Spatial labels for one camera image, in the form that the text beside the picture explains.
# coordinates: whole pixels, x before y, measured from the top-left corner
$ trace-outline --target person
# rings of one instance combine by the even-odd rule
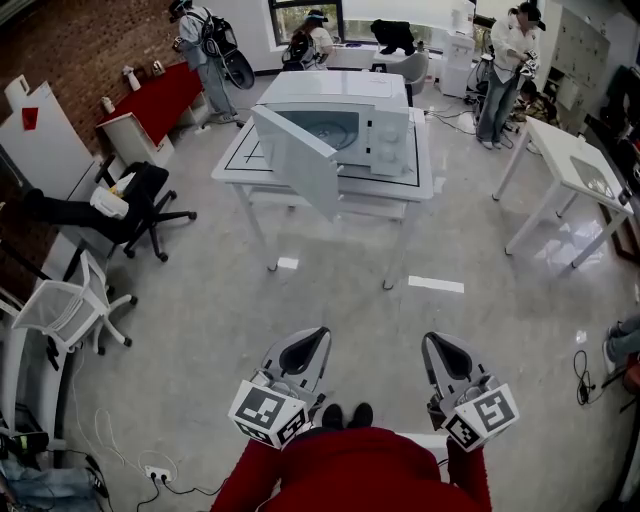
[[[292,41],[302,35],[310,38],[310,42],[313,42],[313,57],[304,65],[307,71],[326,71],[325,62],[335,51],[333,38],[322,24],[328,21],[322,11],[311,9],[305,16],[304,23],[294,31]]]
[[[607,329],[602,344],[604,362],[608,373],[624,365],[627,356],[640,352],[640,314]]]
[[[0,460],[0,511],[4,507],[99,512],[96,493],[108,496],[104,483],[91,468],[39,471],[23,466],[13,456]]]
[[[502,149],[500,134],[518,95],[518,69],[538,51],[540,11],[535,2],[525,2],[495,22],[491,41],[495,49],[493,70],[489,77],[489,92],[480,115],[476,137],[487,149]]]
[[[169,6],[172,20],[180,20],[180,38],[174,48],[181,52],[189,69],[197,70],[209,107],[213,110],[212,121],[217,124],[236,121],[236,111],[229,99],[225,80],[225,70],[220,57],[208,56],[202,50],[202,27],[213,17],[205,7],[194,6],[192,0],[174,0]]]
[[[511,114],[512,121],[524,123],[527,121],[527,117],[532,117],[556,128],[560,128],[558,109],[551,103],[549,98],[538,92],[538,88],[533,81],[527,80],[522,84],[520,96],[525,103],[525,107],[516,106],[513,109],[513,113]]]
[[[332,404],[322,427],[282,451],[249,441],[211,512],[491,510],[482,449],[465,453],[449,440],[451,483],[443,483],[431,452],[372,421],[363,403],[345,429],[342,409]]]

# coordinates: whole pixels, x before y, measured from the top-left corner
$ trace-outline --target power outlet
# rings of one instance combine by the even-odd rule
[[[155,468],[153,466],[145,466],[144,472],[147,475],[147,478],[151,478],[151,473],[156,474],[156,482],[162,482],[162,475],[166,477],[165,482],[171,482],[173,477],[171,476],[171,471],[162,468]]]

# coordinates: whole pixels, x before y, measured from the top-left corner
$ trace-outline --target bag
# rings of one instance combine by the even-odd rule
[[[296,32],[282,54],[283,71],[304,71],[316,60],[313,39],[304,32]]]

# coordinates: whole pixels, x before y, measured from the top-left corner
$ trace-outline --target office chair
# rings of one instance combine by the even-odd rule
[[[413,96],[417,96],[424,89],[427,72],[429,71],[429,52],[416,52],[400,62],[388,62],[387,73],[402,75],[407,88],[409,106],[413,107]]]
[[[115,180],[109,174],[109,165],[114,158],[115,156],[111,155],[104,161],[96,175],[96,183],[104,180],[109,187],[115,185]],[[173,190],[167,192],[156,204],[153,203],[169,178],[169,171],[166,169],[156,167],[148,162],[135,162],[127,167],[121,177],[132,173],[135,173],[135,176],[122,197],[129,204],[129,211],[124,219],[107,217],[88,202],[61,201],[44,197],[39,189],[27,193],[24,205],[27,212],[36,220],[49,224],[93,228],[114,244],[126,244],[124,253],[129,258],[135,256],[133,246],[144,232],[148,231],[151,236],[153,252],[164,263],[169,259],[169,256],[160,251],[156,233],[157,224],[183,217],[195,220],[198,214],[192,211],[162,213],[167,202],[178,197],[178,194]]]
[[[116,330],[109,315],[123,304],[135,306],[138,298],[124,295],[109,303],[106,277],[93,256],[84,251],[80,255],[80,265],[82,285],[43,281],[16,317],[13,329],[37,329],[66,352],[73,352],[75,345],[93,331],[93,351],[104,355],[98,337],[106,327],[118,342],[130,347],[131,338]]]

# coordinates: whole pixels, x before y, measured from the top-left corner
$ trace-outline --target microwave door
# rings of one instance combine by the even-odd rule
[[[251,110],[271,170],[333,221],[338,213],[336,150],[262,105]]]

